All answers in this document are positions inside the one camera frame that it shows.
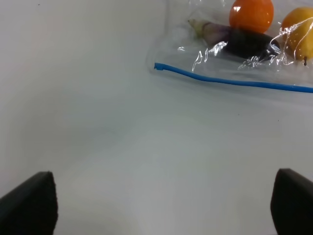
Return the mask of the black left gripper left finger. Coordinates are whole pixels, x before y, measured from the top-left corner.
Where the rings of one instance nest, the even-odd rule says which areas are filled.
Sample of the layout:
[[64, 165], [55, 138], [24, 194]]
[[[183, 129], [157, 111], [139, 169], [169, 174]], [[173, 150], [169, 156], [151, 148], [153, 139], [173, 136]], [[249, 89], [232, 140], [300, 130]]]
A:
[[0, 198], [2, 235], [52, 235], [58, 221], [53, 173], [38, 172]]

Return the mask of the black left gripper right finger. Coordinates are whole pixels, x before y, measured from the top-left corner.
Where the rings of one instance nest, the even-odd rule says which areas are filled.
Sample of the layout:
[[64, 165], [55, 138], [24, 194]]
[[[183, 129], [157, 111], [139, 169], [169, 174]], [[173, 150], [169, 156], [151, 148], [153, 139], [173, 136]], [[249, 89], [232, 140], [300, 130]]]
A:
[[311, 235], [313, 182], [290, 168], [278, 170], [270, 211], [279, 235]]

